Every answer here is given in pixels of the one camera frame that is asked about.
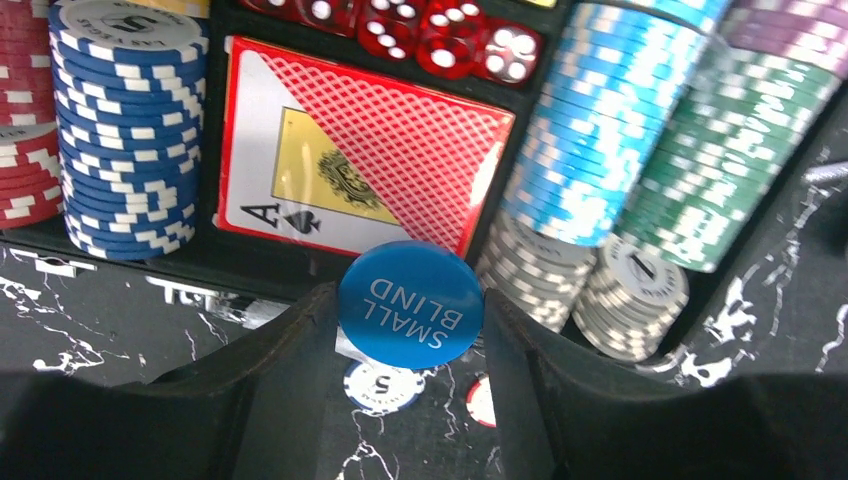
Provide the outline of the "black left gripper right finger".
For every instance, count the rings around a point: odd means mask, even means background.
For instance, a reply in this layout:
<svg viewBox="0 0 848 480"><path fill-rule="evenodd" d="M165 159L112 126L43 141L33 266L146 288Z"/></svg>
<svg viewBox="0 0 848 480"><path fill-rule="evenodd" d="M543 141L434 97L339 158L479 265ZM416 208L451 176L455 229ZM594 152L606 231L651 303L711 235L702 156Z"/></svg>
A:
<svg viewBox="0 0 848 480"><path fill-rule="evenodd" d="M509 479L843 479L847 379L760 374L702 390L604 359L485 295Z"/></svg>

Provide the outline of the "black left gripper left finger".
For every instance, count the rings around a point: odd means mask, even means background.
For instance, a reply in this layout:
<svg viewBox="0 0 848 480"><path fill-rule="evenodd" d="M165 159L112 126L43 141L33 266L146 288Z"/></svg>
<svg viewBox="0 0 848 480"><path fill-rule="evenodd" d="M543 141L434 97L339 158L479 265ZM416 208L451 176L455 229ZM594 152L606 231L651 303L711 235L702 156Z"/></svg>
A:
<svg viewBox="0 0 848 480"><path fill-rule="evenodd" d="M5 479L311 479L337 287L150 383L1 377Z"/></svg>

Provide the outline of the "blue small blind button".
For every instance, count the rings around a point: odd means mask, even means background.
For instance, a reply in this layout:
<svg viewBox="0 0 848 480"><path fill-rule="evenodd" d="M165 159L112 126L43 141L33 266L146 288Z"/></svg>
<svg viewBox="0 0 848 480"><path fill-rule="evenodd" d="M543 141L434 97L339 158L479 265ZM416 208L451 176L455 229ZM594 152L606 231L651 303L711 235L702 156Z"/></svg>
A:
<svg viewBox="0 0 848 480"><path fill-rule="evenodd" d="M481 285L456 254L422 241L372 248L338 286L339 325L367 357L425 369L461 356L484 320Z"/></svg>

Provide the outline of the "red playing card deck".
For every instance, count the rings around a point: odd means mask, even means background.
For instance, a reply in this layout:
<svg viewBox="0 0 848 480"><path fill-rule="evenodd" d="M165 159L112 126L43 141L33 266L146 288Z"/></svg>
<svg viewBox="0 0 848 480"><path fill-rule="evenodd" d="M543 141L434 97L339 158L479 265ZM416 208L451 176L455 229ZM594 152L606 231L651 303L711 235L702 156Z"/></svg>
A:
<svg viewBox="0 0 848 480"><path fill-rule="evenodd" d="M219 228L348 255L464 255L515 117L244 36L227 38Z"/></svg>

